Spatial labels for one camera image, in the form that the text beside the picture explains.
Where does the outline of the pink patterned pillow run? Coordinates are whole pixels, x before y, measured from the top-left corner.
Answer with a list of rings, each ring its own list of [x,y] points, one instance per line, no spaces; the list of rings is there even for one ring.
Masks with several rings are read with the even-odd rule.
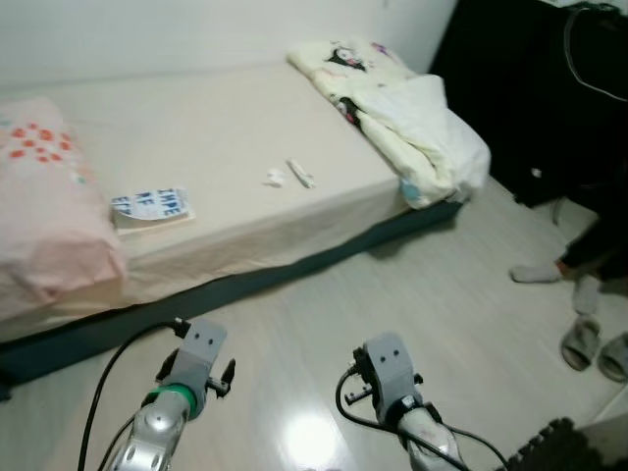
[[[59,109],[0,104],[0,318],[116,295],[127,277],[111,206]]]

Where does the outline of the black wardrobe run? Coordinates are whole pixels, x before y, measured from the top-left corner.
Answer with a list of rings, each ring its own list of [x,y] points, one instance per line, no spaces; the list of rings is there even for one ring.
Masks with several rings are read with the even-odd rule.
[[[516,202],[600,211],[624,198],[627,46],[618,6],[457,0],[431,73]]]

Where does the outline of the white sheeted mattress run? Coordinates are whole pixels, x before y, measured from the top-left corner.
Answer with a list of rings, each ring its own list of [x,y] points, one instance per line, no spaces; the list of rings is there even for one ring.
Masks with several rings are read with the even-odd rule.
[[[123,236],[116,295],[0,320],[0,342],[295,263],[408,211],[386,158],[286,63],[0,91],[0,103],[34,97],[66,118],[106,196],[183,187],[194,220]],[[263,184],[270,169],[282,188]]]

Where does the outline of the cream cartoon print blanket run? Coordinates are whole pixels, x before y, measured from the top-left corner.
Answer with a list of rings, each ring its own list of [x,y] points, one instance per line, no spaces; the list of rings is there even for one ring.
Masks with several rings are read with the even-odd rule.
[[[302,43],[287,60],[390,162],[412,208],[465,202],[484,187],[489,145],[448,107],[443,78],[360,37]]]

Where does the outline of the white blue lettered book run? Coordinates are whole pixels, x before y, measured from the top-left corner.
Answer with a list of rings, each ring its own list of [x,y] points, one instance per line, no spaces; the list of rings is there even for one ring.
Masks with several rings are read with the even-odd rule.
[[[183,187],[140,191],[111,200],[114,229],[120,234],[149,232],[194,220],[194,211]]]

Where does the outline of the white stick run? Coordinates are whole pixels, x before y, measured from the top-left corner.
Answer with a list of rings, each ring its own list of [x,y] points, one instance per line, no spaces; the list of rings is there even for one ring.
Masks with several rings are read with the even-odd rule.
[[[288,169],[292,171],[292,174],[296,176],[297,180],[304,185],[305,188],[311,189],[317,185],[313,179],[313,176],[306,172],[300,166],[300,163],[295,160],[286,160]]]

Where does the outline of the black foam puzzle mat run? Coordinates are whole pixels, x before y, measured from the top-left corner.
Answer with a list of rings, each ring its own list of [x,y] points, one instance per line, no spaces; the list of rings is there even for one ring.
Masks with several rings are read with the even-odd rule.
[[[552,420],[497,471],[613,471],[569,418]]]

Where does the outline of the person in orange shirt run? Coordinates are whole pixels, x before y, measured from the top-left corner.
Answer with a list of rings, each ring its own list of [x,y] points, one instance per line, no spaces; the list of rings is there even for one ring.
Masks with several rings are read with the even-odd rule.
[[[575,313],[596,314],[598,296],[606,280],[627,278],[627,224],[623,217],[601,215],[595,223],[570,243],[564,255],[548,265],[512,266],[508,277],[521,284],[555,283],[575,277]]]

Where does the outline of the teal bed base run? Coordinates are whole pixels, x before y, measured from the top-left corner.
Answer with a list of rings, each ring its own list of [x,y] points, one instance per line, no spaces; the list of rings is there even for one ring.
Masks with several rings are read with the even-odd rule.
[[[117,348],[126,337],[145,326],[162,320],[200,317],[266,288],[308,277],[359,252],[452,224],[462,207],[462,203],[441,202],[421,210],[405,211],[374,225],[368,232],[318,254],[302,257],[295,263],[212,280],[165,299],[91,314],[48,331],[0,342],[0,399],[14,386]]]

